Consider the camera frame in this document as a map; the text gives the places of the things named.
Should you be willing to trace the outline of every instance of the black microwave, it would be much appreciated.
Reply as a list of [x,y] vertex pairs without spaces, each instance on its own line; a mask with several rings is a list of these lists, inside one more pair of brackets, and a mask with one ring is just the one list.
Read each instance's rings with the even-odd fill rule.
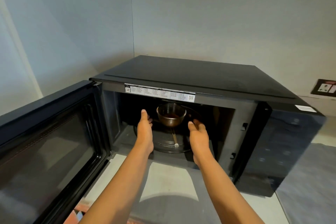
[[[157,118],[165,103],[187,111],[178,148]],[[141,109],[153,118],[154,161],[197,168],[196,118],[236,187],[266,197],[325,122],[255,66],[138,56],[0,117],[1,223],[63,223],[108,159],[130,151]]]

